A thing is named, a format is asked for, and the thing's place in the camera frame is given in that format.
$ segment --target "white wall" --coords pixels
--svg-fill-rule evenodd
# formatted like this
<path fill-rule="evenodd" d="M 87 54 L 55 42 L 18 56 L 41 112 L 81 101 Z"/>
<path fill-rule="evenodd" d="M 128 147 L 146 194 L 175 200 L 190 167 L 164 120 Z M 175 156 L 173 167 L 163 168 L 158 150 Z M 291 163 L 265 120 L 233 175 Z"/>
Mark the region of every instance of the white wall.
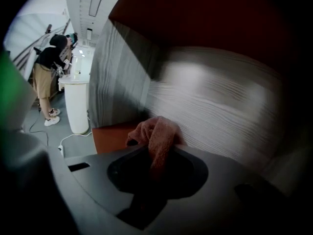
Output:
<path fill-rule="evenodd" d="M 66 0 L 28 0 L 17 16 L 34 13 L 62 14 L 64 10 L 67 11 Z"/>
<path fill-rule="evenodd" d="M 65 26 L 67 19 L 64 15 L 57 14 L 27 14 L 16 17 L 9 27 L 4 39 L 4 47 L 11 51 L 10 57 L 14 59 L 26 47 L 45 34 L 49 24 L 51 30 Z M 71 25 L 67 33 L 73 33 Z"/>
<path fill-rule="evenodd" d="M 26 47 L 45 34 L 49 24 L 51 31 L 65 26 L 68 21 L 66 0 L 28 0 L 14 21 L 4 39 L 6 50 L 14 59 Z M 73 33 L 70 23 L 65 34 Z"/>
<path fill-rule="evenodd" d="M 92 57 L 74 56 L 72 59 L 71 73 L 79 72 L 83 75 L 89 75 L 92 65 Z"/>
<path fill-rule="evenodd" d="M 89 57 L 89 58 L 93 58 L 93 54 L 94 54 L 94 51 L 95 51 L 95 48 L 93 47 L 88 47 L 88 46 L 83 46 L 81 44 L 81 39 L 78 39 L 78 43 L 76 45 L 76 48 L 72 51 L 73 55 L 74 56 L 82 56 L 82 54 L 84 54 L 86 57 Z"/>

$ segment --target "red wall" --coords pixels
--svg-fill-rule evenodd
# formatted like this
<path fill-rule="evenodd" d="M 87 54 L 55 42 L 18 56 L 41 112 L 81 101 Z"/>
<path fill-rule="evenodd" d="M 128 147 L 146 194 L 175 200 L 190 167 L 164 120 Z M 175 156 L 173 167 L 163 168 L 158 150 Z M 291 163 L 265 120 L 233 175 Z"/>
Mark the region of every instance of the red wall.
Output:
<path fill-rule="evenodd" d="M 119 0 L 109 18 L 160 45 L 226 49 L 281 72 L 297 58 L 292 32 L 269 0 Z"/>

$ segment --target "pink towel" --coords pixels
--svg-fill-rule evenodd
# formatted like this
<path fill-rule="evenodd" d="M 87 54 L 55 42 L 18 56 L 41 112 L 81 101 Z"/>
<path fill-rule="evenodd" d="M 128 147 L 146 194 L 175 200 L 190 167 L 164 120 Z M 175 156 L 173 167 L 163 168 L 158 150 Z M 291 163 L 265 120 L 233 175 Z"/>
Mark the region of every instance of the pink towel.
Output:
<path fill-rule="evenodd" d="M 138 144 L 148 144 L 149 155 L 152 158 L 150 176 L 155 181 L 161 180 L 171 146 L 186 144 L 179 126 L 162 116 L 141 122 L 128 134 L 126 145 L 130 145 L 134 140 Z"/>

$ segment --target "wood grain panel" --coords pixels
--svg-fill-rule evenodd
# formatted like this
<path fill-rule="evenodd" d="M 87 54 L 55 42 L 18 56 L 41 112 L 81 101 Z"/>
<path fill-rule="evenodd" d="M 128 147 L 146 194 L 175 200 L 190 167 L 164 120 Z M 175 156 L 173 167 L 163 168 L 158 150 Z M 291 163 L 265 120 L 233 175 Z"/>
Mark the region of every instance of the wood grain panel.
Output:
<path fill-rule="evenodd" d="M 282 137 L 280 76 L 245 56 L 176 47 L 160 60 L 146 107 L 181 127 L 189 146 L 260 170 Z"/>
<path fill-rule="evenodd" d="M 108 20 L 98 40 L 90 73 L 91 127 L 141 116 L 158 47 L 130 28 Z"/>

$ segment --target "black basin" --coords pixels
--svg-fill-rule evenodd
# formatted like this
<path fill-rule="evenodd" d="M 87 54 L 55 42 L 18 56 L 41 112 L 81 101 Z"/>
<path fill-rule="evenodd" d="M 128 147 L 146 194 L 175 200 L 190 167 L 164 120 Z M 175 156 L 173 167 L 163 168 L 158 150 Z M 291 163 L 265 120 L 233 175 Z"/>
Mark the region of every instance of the black basin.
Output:
<path fill-rule="evenodd" d="M 135 194 L 151 183 L 151 163 L 145 147 L 112 162 L 108 167 L 108 177 L 120 191 Z M 158 188 L 162 189 L 166 199 L 190 197 L 203 186 L 207 177 L 208 169 L 201 159 L 182 150 L 171 150 Z"/>

